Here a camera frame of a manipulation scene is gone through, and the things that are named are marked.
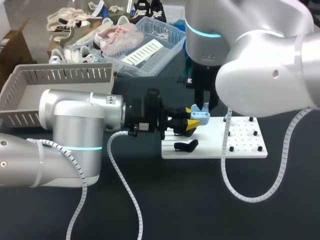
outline white sneaker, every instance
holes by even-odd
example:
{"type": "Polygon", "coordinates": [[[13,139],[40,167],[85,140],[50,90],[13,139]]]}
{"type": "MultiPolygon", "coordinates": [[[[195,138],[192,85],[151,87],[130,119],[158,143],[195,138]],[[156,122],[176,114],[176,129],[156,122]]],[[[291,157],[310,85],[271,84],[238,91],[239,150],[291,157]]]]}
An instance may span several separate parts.
{"type": "Polygon", "coordinates": [[[69,48],[64,49],[63,51],[64,53],[64,58],[67,64],[71,64],[72,63],[72,52],[69,48]]]}
{"type": "Polygon", "coordinates": [[[62,53],[58,49],[53,49],[51,52],[51,57],[49,64],[66,64],[66,60],[62,53]]]}
{"type": "Polygon", "coordinates": [[[72,51],[71,54],[72,54],[72,63],[74,63],[74,64],[82,63],[79,50],[72,51]]]}
{"type": "Polygon", "coordinates": [[[103,63],[104,58],[93,54],[87,46],[82,46],[80,49],[80,62],[81,63],[103,63]]]}
{"type": "Polygon", "coordinates": [[[117,25],[123,25],[128,23],[130,23],[129,19],[123,15],[119,18],[117,25]]]}
{"type": "Polygon", "coordinates": [[[75,42],[75,45],[77,45],[77,46],[87,45],[88,43],[93,41],[93,39],[95,38],[95,34],[97,32],[101,32],[105,29],[108,29],[108,28],[112,27],[113,25],[114,25],[114,23],[113,23],[113,21],[111,21],[110,18],[103,19],[103,21],[99,27],[97,27],[95,30],[89,32],[87,35],[85,35],[84,37],[77,40],[75,42]]]}
{"type": "Polygon", "coordinates": [[[76,19],[78,21],[84,21],[90,18],[90,15],[86,14],[82,9],[75,9],[73,7],[63,7],[59,11],[51,14],[47,17],[48,23],[57,21],[58,19],[76,19]]]}

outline white label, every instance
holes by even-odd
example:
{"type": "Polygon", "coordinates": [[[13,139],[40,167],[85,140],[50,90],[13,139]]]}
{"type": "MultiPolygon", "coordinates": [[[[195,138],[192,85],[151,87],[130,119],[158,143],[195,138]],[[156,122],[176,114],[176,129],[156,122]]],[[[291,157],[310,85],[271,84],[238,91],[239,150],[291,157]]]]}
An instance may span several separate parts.
{"type": "Polygon", "coordinates": [[[139,123],[139,131],[148,131],[149,130],[149,123],[140,122],[139,123]]]}
{"type": "Polygon", "coordinates": [[[116,104],[116,100],[117,100],[117,97],[116,97],[116,96],[107,96],[107,97],[106,97],[106,104],[113,104],[113,105],[115,105],[115,104],[116,104]]]}

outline cardboard box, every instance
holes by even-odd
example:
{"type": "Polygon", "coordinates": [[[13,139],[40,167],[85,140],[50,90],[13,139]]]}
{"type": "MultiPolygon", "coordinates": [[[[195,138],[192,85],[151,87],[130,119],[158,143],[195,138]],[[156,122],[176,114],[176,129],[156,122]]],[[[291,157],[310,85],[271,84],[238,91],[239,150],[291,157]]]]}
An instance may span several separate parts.
{"type": "Polygon", "coordinates": [[[20,64],[34,63],[22,30],[29,19],[19,28],[11,30],[4,38],[9,41],[0,52],[0,90],[15,67],[20,64]]]}

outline white pegboard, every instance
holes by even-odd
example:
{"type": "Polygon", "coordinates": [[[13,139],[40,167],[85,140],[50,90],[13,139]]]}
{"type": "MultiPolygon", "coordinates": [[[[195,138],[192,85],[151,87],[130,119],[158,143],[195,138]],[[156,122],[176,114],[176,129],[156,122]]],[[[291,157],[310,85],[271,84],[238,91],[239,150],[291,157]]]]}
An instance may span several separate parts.
{"type": "MultiPolygon", "coordinates": [[[[219,159],[226,123],[223,117],[211,117],[205,126],[197,127],[191,137],[175,136],[168,128],[165,139],[161,143],[161,153],[164,159],[219,159]],[[199,145],[192,153],[175,151],[175,143],[190,143],[198,139],[199,145]]],[[[260,131],[258,120],[254,117],[249,121],[247,116],[231,118],[230,136],[228,137],[226,157],[229,159],[262,159],[268,155],[266,145],[260,131]]]]}

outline shoe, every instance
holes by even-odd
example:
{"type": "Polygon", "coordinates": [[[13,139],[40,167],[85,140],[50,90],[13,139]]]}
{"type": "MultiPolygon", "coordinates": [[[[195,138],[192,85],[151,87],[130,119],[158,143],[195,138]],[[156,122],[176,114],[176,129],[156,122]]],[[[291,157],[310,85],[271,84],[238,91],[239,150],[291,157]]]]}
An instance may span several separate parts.
{"type": "Polygon", "coordinates": [[[87,9],[92,14],[94,13],[94,15],[97,14],[97,16],[102,16],[103,7],[105,7],[107,11],[106,17],[111,19],[114,25],[117,24],[121,16],[126,16],[127,18],[130,17],[130,14],[126,12],[126,10],[123,7],[115,5],[112,0],[104,0],[104,5],[101,5],[100,3],[96,5],[93,2],[89,2],[87,9]]]}
{"type": "Polygon", "coordinates": [[[103,63],[103,57],[93,54],[87,46],[80,48],[80,62],[81,63],[103,63]]]}
{"type": "Polygon", "coordinates": [[[112,45],[117,41],[117,38],[122,37],[134,27],[134,24],[126,23],[123,25],[115,25],[107,28],[106,30],[97,32],[93,40],[95,48],[101,49],[102,51],[107,50],[109,45],[112,45]]]}
{"type": "Polygon", "coordinates": [[[83,46],[83,45],[87,45],[89,44],[94,38],[95,38],[95,34],[101,31],[104,31],[110,27],[112,27],[114,24],[113,21],[111,21],[110,18],[105,18],[102,21],[102,24],[97,27],[96,29],[94,29],[93,31],[89,32],[87,35],[85,35],[84,37],[80,38],[79,40],[77,40],[75,42],[75,44],[77,46],[83,46]]]}
{"type": "Polygon", "coordinates": [[[49,22],[46,29],[54,36],[68,36],[70,34],[70,28],[81,28],[90,25],[87,20],[76,21],[70,19],[69,21],[59,18],[57,21],[49,22]]]}
{"type": "Polygon", "coordinates": [[[62,53],[58,49],[53,49],[51,52],[51,57],[49,64],[66,64],[66,60],[62,53]]]}
{"type": "Polygon", "coordinates": [[[118,22],[116,23],[118,26],[120,25],[124,25],[124,24],[129,24],[130,21],[129,19],[126,17],[126,16],[121,16],[119,19],[118,19],[118,22]]]}
{"type": "Polygon", "coordinates": [[[58,19],[77,19],[79,21],[86,20],[88,18],[88,14],[86,14],[82,9],[75,9],[73,7],[63,7],[59,11],[51,14],[47,17],[48,23],[56,22],[58,19]]]}
{"type": "Polygon", "coordinates": [[[65,59],[65,62],[67,64],[71,64],[72,63],[72,52],[69,48],[65,48],[63,50],[63,53],[64,53],[64,59],[65,59]]]}
{"type": "Polygon", "coordinates": [[[118,57],[128,50],[138,47],[144,39],[145,36],[142,32],[129,31],[123,36],[117,37],[113,43],[108,42],[107,46],[101,48],[101,50],[108,57],[118,57]]]}
{"type": "Polygon", "coordinates": [[[137,3],[134,3],[135,14],[130,19],[130,23],[137,24],[140,19],[143,17],[150,17],[150,3],[147,0],[138,0],[137,3]]]}
{"type": "Polygon", "coordinates": [[[152,0],[151,6],[150,6],[150,12],[152,16],[150,18],[157,19],[161,22],[166,23],[167,18],[164,11],[164,6],[160,2],[160,0],[152,0]]]}
{"type": "Polygon", "coordinates": [[[71,52],[71,62],[73,64],[79,64],[81,63],[81,56],[79,50],[74,50],[71,52]]]}

